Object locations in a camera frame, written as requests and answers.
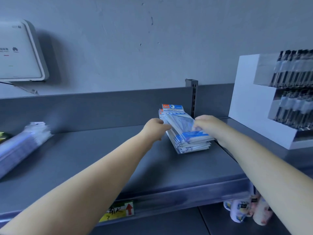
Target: white wall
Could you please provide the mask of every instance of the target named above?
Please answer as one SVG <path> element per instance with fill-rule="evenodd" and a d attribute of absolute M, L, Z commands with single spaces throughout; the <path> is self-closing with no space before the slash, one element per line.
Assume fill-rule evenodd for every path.
<path fill-rule="evenodd" d="M 313 48 L 313 0 L 1 0 L 36 27 L 40 95 L 233 83 L 240 55 Z M 0 98 L 31 95 L 0 84 Z"/>

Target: white router box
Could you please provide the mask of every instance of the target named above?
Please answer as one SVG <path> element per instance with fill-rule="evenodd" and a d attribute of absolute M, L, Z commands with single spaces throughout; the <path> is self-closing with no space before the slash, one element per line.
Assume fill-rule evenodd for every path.
<path fill-rule="evenodd" d="M 273 112 L 276 88 L 270 82 L 279 53 L 239 57 L 229 117 L 269 138 L 286 149 L 313 147 L 313 140 L 294 141 L 297 130 L 278 123 Z"/>
<path fill-rule="evenodd" d="M 49 77 L 35 27 L 26 20 L 0 20 L 0 80 L 42 81 Z"/>

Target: bare arm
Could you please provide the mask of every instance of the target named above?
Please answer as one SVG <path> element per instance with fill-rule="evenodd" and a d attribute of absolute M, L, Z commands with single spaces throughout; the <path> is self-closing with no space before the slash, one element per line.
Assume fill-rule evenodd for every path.
<path fill-rule="evenodd" d="M 0 229 L 0 234 L 88 234 L 114 202 L 141 158 L 169 129 L 170 125 L 162 120 L 151 119 L 139 134 L 21 212 Z"/>
<path fill-rule="evenodd" d="M 195 125 L 229 150 L 291 234 L 312 233 L 310 177 L 213 116 L 199 116 Z"/>

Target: person's left hand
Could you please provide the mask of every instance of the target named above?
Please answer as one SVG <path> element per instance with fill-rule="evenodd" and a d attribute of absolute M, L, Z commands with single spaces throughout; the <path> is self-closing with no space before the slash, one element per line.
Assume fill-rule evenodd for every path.
<path fill-rule="evenodd" d="M 145 139 L 149 140 L 151 143 L 154 143 L 157 140 L 161 140 L 162 136 L 167 130 L 171 129 L 171 125 L 164 124 L 163 120 L 154 118 L 150 119 L 141 132 L 139 133 Z"/>

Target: white bottle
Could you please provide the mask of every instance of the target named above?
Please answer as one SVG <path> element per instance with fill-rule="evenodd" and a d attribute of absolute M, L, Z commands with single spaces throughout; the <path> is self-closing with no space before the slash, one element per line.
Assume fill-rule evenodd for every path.
<path fill-rule="evenodd" d="M 241 223 L 250 209 L 251 198 L 245 198 L 241 200 L 233 200 L 230 208 L 230 217 L 233 221 Z"/>
<path fill-rule="evenodd" d="M 231 205 L 232 205 L 232 200 L 227 200 L 223 202 L 224 208 L 230 211 Z"/>
<path fill-rule="evenodd" d="M 259 199 L 261 197 L 256 187 L 251 182 L 250 182 L 250 194 L 251 194 L 251 204 L 250 204 L 250 209 L 247 213 L 247 217 L 253 216 L 255 209 L 258 205 Z"/>
<path fill-rule="evenodd" d="M 267 224 L 272 217 L 273 211 L 263 197 L 260 198 L 258 206 L 255 209 L 253 220 L 261 226 Z"/>

